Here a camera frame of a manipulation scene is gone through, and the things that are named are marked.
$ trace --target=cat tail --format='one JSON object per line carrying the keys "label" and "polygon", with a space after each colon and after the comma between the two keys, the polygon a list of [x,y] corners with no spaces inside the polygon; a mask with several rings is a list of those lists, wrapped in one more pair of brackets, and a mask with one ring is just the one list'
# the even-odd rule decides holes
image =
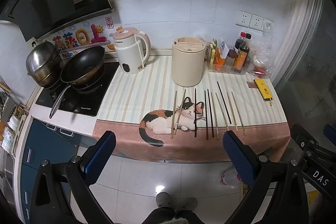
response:
{"label": "cat tail", "polygon": [[139,125],[140,137],[148,144],[153,146],[163,146],[163,141],[151,138],[146,133],[146,122],[142,120]]}

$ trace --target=gray slipper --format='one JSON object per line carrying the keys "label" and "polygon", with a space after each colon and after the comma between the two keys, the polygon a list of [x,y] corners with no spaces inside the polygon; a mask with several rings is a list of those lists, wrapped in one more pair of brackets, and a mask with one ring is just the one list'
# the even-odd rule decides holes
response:
{"label": "gray slipper", "polygon": [[158,193],[156,196],[156,205],[158,208],[161,208],[161,207],[171,208],[172,200],[171,200],[170,195],[166,192]]}
{"label": "gray slipper", "polygon": [[188,198],[185,201],[185,203],[182,205],[182,207],[179,208],[178,212],[182,210],[189,210],[193,212],[196,209],[197,205],[198,205],[198,201],[196,198]]}

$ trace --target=white tile floor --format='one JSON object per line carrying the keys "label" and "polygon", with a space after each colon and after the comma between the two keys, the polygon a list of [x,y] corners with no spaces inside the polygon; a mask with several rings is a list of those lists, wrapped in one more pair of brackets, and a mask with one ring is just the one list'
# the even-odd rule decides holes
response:
{"label": "white tile floor", "polygon": [[[85,148],[79,147],[78,155]],[[113,222],[140,224],[157,208],[155,196],[165,191],[177,208],[186,198],[198,200],[195,213],[206,224],[224,223],[239,204],[239,187],[220,183],[220,173],[231,166],[218,164],[171,164],[111,156],[90,190]],[[86,223],[72,197],[78,220]]]}

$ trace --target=metal screw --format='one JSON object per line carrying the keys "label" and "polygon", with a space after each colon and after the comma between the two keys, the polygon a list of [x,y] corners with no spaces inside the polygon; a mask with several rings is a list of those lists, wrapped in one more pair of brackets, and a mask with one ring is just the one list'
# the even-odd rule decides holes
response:
{"label": "metal screw", "polygon": [[73,156],[73,157],[71,158],[71,161],[72,161],[73,163],[75,163],[75,162],[78,162],[80,159],[81,159],[80,156]]}
{"label": "metal screw", "polygon": [[294,160],[294,159],[292,159],[292,160],[291,160],[291,164],[292,164],[293,166],[297,166],[297,161]]}
{"label": "metal screw", "polygon": [[49,160],[43,160],[43,161],[41,162],[41,165],[42,165],[43,167],[47,166],[48,164],[49,164]]}
{"label": "metal screw", "polygon": [[259,160],[261,162],[266,162],[266,161],[268,161],[268,158],[266,156],[264,156],[264,155],[261,155],[261,156],[259,156]]}

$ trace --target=black glass stove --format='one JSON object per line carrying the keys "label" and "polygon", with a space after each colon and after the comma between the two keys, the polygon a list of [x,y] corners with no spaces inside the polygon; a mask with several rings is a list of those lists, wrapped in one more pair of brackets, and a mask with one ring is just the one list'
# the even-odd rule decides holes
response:
{"label": "black glass stove", "polygon": [[[98,89],[88,94],[80,94],[74,88],[69,88],[59,106],[59,110],[84,114],[88,116],[96,116],[100,104],[104,98],[107,88],[119,67],[118,62],[104,63],[105,70],[102,77],[98,81]],[[43,89],[40,93],[36,104],[46,107],[53,107],[54,102],[62,90],[66,87],[65,83],[61,83],[56,89]]]}

